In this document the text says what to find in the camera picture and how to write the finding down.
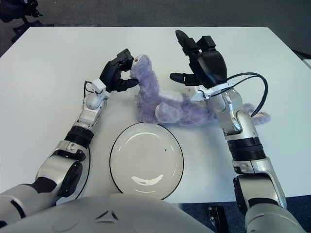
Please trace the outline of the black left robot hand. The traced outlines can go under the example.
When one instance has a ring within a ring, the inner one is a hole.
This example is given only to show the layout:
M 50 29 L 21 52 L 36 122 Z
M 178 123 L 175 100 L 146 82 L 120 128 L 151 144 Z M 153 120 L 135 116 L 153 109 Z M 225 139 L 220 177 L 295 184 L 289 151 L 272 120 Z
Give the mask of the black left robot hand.
M 105 65 L 99 79 L 105 84 L 107 92 L 122 92 L 138 85 L 139 81 L 137 79 L 124 80 L 121 78 L 123 71 L 127 72 L 131 70 L 133 60 L 134 58 L 129 49 L 124 49 L 117 54 L 115 59 Z

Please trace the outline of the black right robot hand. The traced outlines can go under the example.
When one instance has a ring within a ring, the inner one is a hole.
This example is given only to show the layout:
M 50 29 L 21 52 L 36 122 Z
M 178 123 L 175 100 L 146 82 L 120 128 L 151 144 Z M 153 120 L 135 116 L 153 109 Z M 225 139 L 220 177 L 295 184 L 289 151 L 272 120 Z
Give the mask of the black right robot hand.
M 211 36 L 202 36 L 196 42 L 181 30 L 176 30 L 175 35 L 182 51 L 189 58 L 193 73 L 171 73 L 171 80 L 186 86 L 202 85 L 207 89 L 226 82 L 226 64 Z

